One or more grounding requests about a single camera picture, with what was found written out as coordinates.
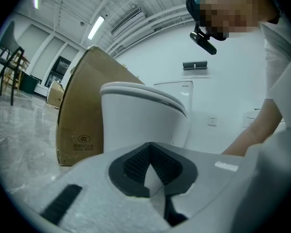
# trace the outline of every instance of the air vent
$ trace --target air vent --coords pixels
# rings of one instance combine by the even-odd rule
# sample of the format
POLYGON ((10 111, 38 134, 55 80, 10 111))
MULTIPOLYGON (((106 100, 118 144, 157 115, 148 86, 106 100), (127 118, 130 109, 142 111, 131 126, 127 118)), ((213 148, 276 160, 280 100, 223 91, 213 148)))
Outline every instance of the air vent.
POLYGON ((141 8, 138 7, 131 11, 124 19, 116 24, 116 26, 111 30, 111 34, 114 37, 117 37, 120 33, 122 33, 125 29, 131 26, 134 23, 139 22, 144 19, 146 16, 142 12, 141 8))

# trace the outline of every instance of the toilet tank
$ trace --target toilet tank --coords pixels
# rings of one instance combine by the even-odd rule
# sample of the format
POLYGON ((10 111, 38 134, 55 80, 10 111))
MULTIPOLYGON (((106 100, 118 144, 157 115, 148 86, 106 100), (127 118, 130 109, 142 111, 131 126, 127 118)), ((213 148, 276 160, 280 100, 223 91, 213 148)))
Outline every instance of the toilet tank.
POLYGON ((154 88, 166 92, 175 98, 179 99, 187 113, 191 112, 192 97, 193 97, 193 81, 180 80, 154 84, 154 88))

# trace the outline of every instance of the printed logo on cardboard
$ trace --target printed logo on cardboard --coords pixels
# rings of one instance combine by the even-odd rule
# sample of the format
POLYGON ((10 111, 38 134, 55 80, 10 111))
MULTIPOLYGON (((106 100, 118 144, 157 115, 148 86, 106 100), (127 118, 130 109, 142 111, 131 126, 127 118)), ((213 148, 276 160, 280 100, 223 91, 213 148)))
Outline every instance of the printed logo on cardboard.
POLYGON ((91 138, 88 135, 83 134, 79 136, 78 140, 79 142, 87 143, 91 140, 91 138))

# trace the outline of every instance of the ceiling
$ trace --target ceiling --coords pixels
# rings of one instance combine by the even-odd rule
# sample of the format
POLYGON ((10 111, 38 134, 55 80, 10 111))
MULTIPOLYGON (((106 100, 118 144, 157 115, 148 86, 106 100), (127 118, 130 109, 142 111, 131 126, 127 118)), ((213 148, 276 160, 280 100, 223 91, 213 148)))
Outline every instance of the ceiling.
POLYGON ((22 0, 14 10, 84 48, 96 44, 113 57, 151 35, 193 20, 185 0, 39 0, 38 9, 34 8, 33 0, 22 0), (145 18, 128 32, 114 37, 111 31, 115 25, 138 7, 145 18), (105 21, 89 40, 87 36, 99 16, 105 21))

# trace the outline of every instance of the white label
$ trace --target white label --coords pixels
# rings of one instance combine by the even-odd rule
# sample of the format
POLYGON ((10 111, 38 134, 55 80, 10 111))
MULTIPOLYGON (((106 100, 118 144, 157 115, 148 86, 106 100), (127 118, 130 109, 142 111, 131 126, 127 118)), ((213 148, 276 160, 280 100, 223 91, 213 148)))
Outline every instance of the white label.
POLYGON ((221 161, 217 161, 214 165, 216 167, 223 168, 223 169, 226 169, 226 170, 230 170, 230 171, 233 171, 233 172, 236 172, 238 170, 238 166, 227 164, 227 163, 224 163, 224 162, 221 162, 221 161))

